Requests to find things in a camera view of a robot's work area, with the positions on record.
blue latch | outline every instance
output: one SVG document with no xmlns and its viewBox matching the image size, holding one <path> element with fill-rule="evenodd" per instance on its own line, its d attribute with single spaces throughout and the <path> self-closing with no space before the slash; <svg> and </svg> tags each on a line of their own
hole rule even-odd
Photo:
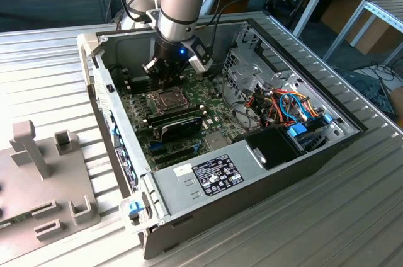
<svg viewBox="0 0 403 267">
<path fill-rule="evenodd" d="M 331 122 L 333 121 L 332 116 L 329 115 L 329 114 L 325 114 L 325 115 L 324 115 L 324 118 L 325 118 L 325 120 L 326 120 L 327 123 L 331 123 Z"/>
<path fill-rule="evenodd" d="M 129 207 L 129 210 L 130 210 L 129 213 L 128 213 L 129 217 L 134 217 L 139 212 L 141 212 L 142 210 L 145 209 L 144 203 L 141 202 L 141 201 L 130 202 L 128 207 Z"/>
<path fill-rule="evenodd" d="M 292 137 L 296 137 L 307 131 L 307 128 L 304 127 L 302 123 L 294 124 L 288 129 L 288 132 L 291 134 Z"/>
</svg>

open computer chassis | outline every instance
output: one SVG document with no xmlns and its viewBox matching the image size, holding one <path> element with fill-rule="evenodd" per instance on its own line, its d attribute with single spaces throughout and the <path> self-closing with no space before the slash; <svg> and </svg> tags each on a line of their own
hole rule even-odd
<svg viewBox="0 0 403 267">
<path fill-rule="evenodd" d="M 212 28 L 196 34 L 208 43 Z M 99 33 L 93 57 L 122 217 L 145 259 L 314 174 L 366 130 L 254 20 L 221 22 L 212 71 L 166 90 L 141 69 L 155 35 Z"/>
</svg>

aluminum profile table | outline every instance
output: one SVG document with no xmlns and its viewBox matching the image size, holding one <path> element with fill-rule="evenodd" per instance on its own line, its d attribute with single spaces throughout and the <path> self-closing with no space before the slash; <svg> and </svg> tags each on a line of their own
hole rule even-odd
<svg viewBox="0 0 403 267">
<path fill-rule="evenodd" d="M 10 120 L 39 122 L 39 137 L 58 128 L 80 136 L 101 222 L 11 261 L 7 266 L 399 266 L 403 261 L 403 132 L 274 18 L 252 18 L 282 44 L 368 128 L 315 175 L 144 261 L 125 232 L 121 199 L 85 93 L 75 36 L 114 26 L 0 34 L 0 105 Z M 268 60 L 282 60 L 267 50 Z M 1 134 L 1 144 L 8 140 Z"/>
<path fill-rule="evenodd" d="M 371 12 L 372 15 L 350 43 L 352 47 L 358 43 L 375 18 L 380 18 L 390 26 L 393 26 L 396 30 L 403 33 L 403 0 L 363 0 L 353 15 L 351 15 L 351 18 L 341 30 L 339 36 L 335 39 L 329 50 L 326 52 L 325 56 L 323 57 L 324 61 L 327 61 L 332 53 L 340 46 L 341 42 L 348 35 L 350 29 L 359 20 L 360 16 L 365 10 Z M 384 64 L 389 64 L 389 62 L 393 60 L 393 58 L 402 50 L 402 48 L 403 43 L 401 43 L 389 55 L 389 57 L 384 61 Z"/>
</svg>

metal shelf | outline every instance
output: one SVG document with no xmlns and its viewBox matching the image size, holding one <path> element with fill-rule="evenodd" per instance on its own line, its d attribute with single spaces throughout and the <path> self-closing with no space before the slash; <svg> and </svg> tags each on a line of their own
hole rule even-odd
<svg viewBox="0 0 403 267">
<path fill-rule="evenodd" d="M 344 28 L 341 30 L 339 36 L 335 39 L 329 50 L 326 52 L 325 56 L 323 56 L 324 61 L 327 61 L 333 52 L 337 50 L 337 48 L 348 35 L 350 29 L 364 13 L 364 10 L 368 10 L 372 13 L 372 15 L 351 42 L 352 47 L 357 44 L 376 17 L 403 33 L 403 0 L 363 0 L 351 18 L 348 20 Z M 401 43 L 392 52 L 392 54 L 390 54 L 390 56 L 385 60 L 384 64 L 388 64 L 390 61 L 392 61 L 392 59 L 402 50 L 402 48 L 403 43 Z"/>
</svg>

power supply label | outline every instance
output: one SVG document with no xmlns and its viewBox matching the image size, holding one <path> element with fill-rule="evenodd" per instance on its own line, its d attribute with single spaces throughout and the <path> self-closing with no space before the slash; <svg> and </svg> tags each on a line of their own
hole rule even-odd
<svg viewBox="0 0 403 267">
<path fill-rule="evenodd" d="M 214 196 L 244 181 L 228 155 L 193 166 L 192 170 L 208 196 Z"/>
</svg>

